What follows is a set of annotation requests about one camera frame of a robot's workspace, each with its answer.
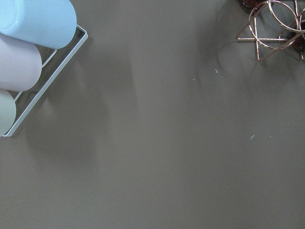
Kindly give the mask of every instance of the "cup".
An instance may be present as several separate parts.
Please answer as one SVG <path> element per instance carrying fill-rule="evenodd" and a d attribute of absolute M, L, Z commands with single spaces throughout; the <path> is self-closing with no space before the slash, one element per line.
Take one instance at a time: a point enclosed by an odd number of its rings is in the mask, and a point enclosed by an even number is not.
<path fill-rule="evenodd" d="M 41 70 L 34 44 L 0 34 L 0 89 L 26 91 L 36 84 Z"/>
<path fill-rule="evenodd" d="M 0 136 L 6 134 L 16 118 L 16 104 L 8 91 L 0 89 Z"/>
<path fill-rule="evenodd" d="M 76 13 L 69 0 L 0 0 L 0 33 L 60 49 L 76 31 Z"/>

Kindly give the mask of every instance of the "blue cup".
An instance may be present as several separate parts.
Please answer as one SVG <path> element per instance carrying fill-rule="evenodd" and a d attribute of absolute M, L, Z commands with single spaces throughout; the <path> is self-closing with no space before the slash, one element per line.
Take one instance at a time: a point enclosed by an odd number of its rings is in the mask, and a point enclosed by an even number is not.
<path fill-rule="evenodd" d="M 0 33 L 52 49 L 66 46 L 76 31 L 69 0 L 0 0 Z"/>

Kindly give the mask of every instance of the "rose gold wire holder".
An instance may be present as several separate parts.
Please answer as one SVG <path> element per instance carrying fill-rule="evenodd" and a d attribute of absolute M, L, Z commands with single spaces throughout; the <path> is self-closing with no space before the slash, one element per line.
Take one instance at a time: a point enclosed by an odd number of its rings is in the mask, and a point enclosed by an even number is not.
<path fill-rule="evenodd" d="M 31 89 L 19 93 L 10 92 L 16 103 L 17 114 L 12 127 L 5 135 L 3 135 L 3 137 L 10 137 L 14 134 L 16 129 L 27 117 L 29 112 L 46 92 L 51 83 L 56 79 L 59 73 L 87 39 L 88 34 L 86 30 L 77 25 L 75 35 L 72 41 L 66 47 L 58 50 L 52 50 L 46 47 L 38 46 L 38 50 L 43 60 L 41 76 L 38 82 Z"/>
<path fill-rule="evenodd" d="M 293 1 L 293 7 L 287 5 L 284 3 L 285 1 Z M 280 4 L 286 8 L 291 15 L 294 17 L 294 20 L 289 23 L 285 24 L 283 23 L 278 16 L 275 14 L 273 5 L 274 4 Z M 271 13 L 272 17 L 274 20 L 281 25 L 283 28 L 282 32 L 278 35 L 276 38 L 259 38 L 258 35 L 258 26 L 257 26 L 257 17 L 261 16 L 261 12 L 264 8 L 268 8 L 269 12 Z M 267 58 L 271 57 L 275 53 L 286 49 L 290 47 L 294 42 L 296 41 L 297 38 L 303 37 L 304 42 L 305 42 L 305 30 L 302 30 L 301 24 L 305 22 L 305 20 L 302 19 L 302 17 L 305 14 L 305 8 L 302 11 L 299 11 L 299 6 L 297 0 L 266 0 L 264 2 L 261 2 L 258 4 L 255 8 L 252 9 L 250 16 L 249 16 L 249 21 L 248 23 L 242 28 L 242 30 L 239 32 L 239 34 L 236 36 L 237 41 L 239 42 L 255 42 L 255 52 L 256 52 L 256 58 L 259 61 L 264 61 Z M 241 34 L 246 30 L 250 30 L 250 34 L 252 37 L 250 38 L 241 38 Z M 291 32 L 294 33 L 294 36 L 292 38 L 284 38 L 283 34 L 284 32 Z M 269 43 L 271 42 L 280 42 L 281 45 L 279 47 L 274 47 L 271 46 Z M 268 48 L 271 49 L 272 51 L 267 54 L 266 56 L 262 56 L 260 47 L 263 48 Z M 305 60 L 305 55 L 303 52 L 300 52 L 301 59 L 304 61 Z"/>

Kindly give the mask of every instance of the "white cup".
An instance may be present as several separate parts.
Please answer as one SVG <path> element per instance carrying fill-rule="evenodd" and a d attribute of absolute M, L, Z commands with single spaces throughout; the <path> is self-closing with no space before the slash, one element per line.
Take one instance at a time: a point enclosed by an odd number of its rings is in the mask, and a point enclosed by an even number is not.
<path fill-rule="evenodd" d="M 36 84 L 41 69 L 34 44 L 0 34 L 0 89 L 26 91 Z"/>
<path fill-rule="evenodd" d="M 0 89 L 0 136 L 6 134 L 16 118 L 16 104 L 8 91 Z"/>

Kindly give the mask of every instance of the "white metal rack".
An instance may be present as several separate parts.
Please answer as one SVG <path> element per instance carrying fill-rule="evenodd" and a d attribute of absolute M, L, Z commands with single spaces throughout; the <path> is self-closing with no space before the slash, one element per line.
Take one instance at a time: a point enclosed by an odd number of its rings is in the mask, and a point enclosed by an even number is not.
<path fill-rule="evenodd" d="M 77 25 L 76 33 L 80 32 L 80 36 L 78 38 L 78 41 L 75 45 L 72 46 L 72 49 L 69 51 L 69 53 L 64 57 L 64 59 L 56 66 L 54 72 L 48 76 L 46 81 L 39 86 L 34 93 L 36 94 L 30 102 L 22 108 L 21 111 L 19 111 L 19 114 L 16 116 L 15 122 L 13 123 L 12 127 L 9 129 L 9 131 L 3 135 L 4 137 L 10 137 L 14 134 L 16 129 L 19 127 L 19 125 L 22 123 L 22 121 L 26 118 L 28 113 L 31 111 L 31 109 L 34 107 L 34 105 L 38 102 L 38 100 L 41 98 L 41 96 L 45 93 L 45 91 L 48 89 L 48 87 L 51 85 L 51 83 L 55 80 L 55 78 L 59 75 L 59 73 L 63 70 L 63 68 L 66 66 L 66 64 L 70 61 L 70 59 L 75 55 L 75 53 L 79 50 L 79 48 L 85 43 L 85 41 L 88 38 L 88 34 L 85 29 L 83 29 L 81 26 Z M 57 50 L 53 50 L 51 55 L 46 59 L 46 61 L 43 63 L 42 67 L 44 68 L 48 63 L 51 62 L 55 54 L 57 53 Z M 17 102 L 19 99 L 22 98 L 23 92 L 17 93 L 15 95 L 15 102 Z"/>

